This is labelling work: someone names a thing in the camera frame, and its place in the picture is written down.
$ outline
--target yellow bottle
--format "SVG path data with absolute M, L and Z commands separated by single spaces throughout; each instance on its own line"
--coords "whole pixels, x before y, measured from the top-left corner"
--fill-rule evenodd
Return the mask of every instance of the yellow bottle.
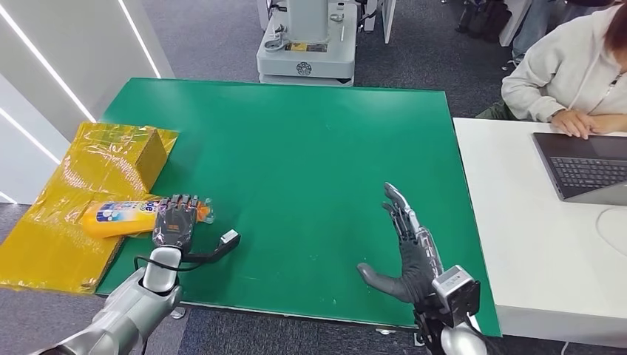
M 159 200 L 93 203 L 83 214 L 83 231 L 90 237 L 106 238 L 152 231 Z M 198 203 L 197 221 L 213 222 L 210 200 Z

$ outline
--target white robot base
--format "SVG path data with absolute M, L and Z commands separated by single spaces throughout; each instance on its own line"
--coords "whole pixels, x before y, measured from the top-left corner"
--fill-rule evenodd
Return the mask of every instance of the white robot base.
M 329 20 L 327 41 L 318 42 L 290 38 L 289 8 L 274 11 L 257 51 L 261 83 L 353 86 L 357 6 L 330 3 L 328 9 L 339 21 Z M 279 28 L 284 31 L 277 34 Z

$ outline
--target person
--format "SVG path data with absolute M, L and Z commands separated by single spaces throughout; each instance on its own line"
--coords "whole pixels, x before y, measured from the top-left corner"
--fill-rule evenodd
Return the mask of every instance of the person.
M 555 0 L 532 0 L 521 31 L 513 41 L 512 59 L 515 65 L 522 61 L 525 53 L 532 45 L 546 35 L 555 3 Z M 560 24 L 565 24 L 577 17 L 587 16 L 595 11 L 603 10 L 612 3 L 614 3 L 614 0 L 570 0 L 564 7 Z
M 627 4 L 560 25 L 477 118 L 551 122 L 569 136 L 627 132 Z

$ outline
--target white wall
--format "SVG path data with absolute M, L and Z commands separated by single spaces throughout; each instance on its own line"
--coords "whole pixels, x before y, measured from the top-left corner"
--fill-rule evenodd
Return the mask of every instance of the white wall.
M 17 121 L 55 158 L 62 159 L 70 142 L 0 75 L 0 109 Z M 0 192 L 18 203 L 32 203 L 57 163 L 0 113 Z M 0 202 L 8 202 L 0 197 Z
M 174 77 L 140 0 L 0 0 L 0 7 L 0 109 L 55 159 L 63 158 L 78 125 L 88 116 L 98 120 L 130 78 L 155 78 L 155 69 L 162 78 Z M 87 114 L 27 46 L 28 41 Z M 0 192 L 19 203 L 32 203 L 56 162 L 1 112 L 0 149 Z
M 164 78 L 174 75 L 140 0 L 123 0 Z M 98 120 L 132 77 L 153 71 L 118 0 L 0 0 L 51 67 Z M 87 117 L 0 18 L 0 73 L 68 140 Z

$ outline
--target black robotic glove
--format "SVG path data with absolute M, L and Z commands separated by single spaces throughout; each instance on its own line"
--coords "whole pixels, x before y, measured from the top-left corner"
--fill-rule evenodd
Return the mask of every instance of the black robotic glove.
M 420 303 L 433 292 L 431 282 L 442 273 L 442 264 L 431 233 L 420 226 L 416 213 L 405 197 L 390 183 L 385 183 L 385 196 L 392 204 L 383 203 L 390 213 L 399 236 L 402 269 L 400 277 L 377 273 L 367 263 L 357 270 L 371 287 L 396 297 L 402 302 Z
M 156 246 L 174 246 L 188 254 L 192 248 L 192 232 L 196 224 L 198 196 L 172 195 L 157 207 L 152 242 Z

